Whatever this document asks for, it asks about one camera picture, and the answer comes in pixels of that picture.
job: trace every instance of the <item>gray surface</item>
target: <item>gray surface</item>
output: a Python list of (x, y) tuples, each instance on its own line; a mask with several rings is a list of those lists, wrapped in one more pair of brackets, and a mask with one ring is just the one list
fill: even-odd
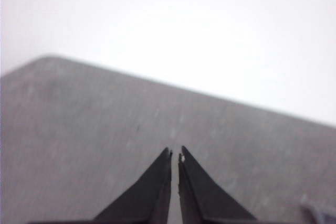
[(92, 218), (166, 146), (182, 223), (181, 144), (260, 219), (301, 221), (301, 198), (336, 206), (336, 129), (59, 58), (1, 85), (3, 224)]

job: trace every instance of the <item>gray fabric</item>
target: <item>gray fabric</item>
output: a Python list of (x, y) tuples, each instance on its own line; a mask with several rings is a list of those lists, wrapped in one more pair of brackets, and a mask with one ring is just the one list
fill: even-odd
[(93, 218), (166, 146), (182, 223), (182, 144), (259, 219), (302, 221), (302, 197), (336, 206), (331, 127), (53, 57), (1, 85), (3, 224)]

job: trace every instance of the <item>white background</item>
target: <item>white background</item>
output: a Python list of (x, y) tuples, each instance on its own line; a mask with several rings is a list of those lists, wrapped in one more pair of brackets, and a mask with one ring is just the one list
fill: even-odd
[(336, 0), (1, 0), (2, 75), (54, 53), (336, 125)]

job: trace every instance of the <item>white wall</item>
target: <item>white wall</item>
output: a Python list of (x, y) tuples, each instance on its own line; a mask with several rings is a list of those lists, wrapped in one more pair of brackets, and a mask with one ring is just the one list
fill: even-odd
[(336, 0), (1, 0), (1, 71), (57, 53), (336, 125)]

